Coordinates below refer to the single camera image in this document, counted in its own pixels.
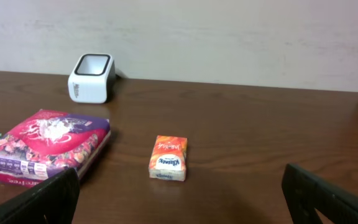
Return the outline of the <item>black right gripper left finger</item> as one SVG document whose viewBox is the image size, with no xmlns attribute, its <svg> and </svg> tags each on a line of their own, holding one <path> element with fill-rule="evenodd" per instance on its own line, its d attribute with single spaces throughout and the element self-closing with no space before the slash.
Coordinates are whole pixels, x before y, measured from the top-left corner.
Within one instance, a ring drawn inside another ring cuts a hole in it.
<svg viewBox="0 0 358 224">
<path fill-rule="evenodd" d="M 0 204 L 0 223 L 71 223 L 79 194 L 76 170 L 65 169 Z"/>
</svg>

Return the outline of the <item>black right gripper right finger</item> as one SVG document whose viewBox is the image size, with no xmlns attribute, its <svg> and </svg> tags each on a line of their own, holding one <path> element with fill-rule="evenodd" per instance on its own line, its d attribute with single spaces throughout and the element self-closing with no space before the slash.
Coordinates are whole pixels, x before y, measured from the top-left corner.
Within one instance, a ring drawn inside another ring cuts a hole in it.
<svg viewBox="0 0 358 224">
<path fill-rule="evenodd" d="M 282 191 L 293 223 L 358 223 L 358 197 L 296 164 L 287 164 Z"/>
</svg>

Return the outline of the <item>orange Kleenex tissue pack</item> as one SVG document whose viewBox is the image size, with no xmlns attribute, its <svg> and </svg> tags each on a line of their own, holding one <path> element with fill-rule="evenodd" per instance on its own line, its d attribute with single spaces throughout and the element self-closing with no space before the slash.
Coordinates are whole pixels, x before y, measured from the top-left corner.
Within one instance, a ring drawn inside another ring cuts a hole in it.
<svg viewBox="0 0 358 224">
<path fill-rule="evenodd" d="M 184 181 L 187 145 L 187 138 L 158 135 L 149 161 L 149 177 Z"/>
</svg>

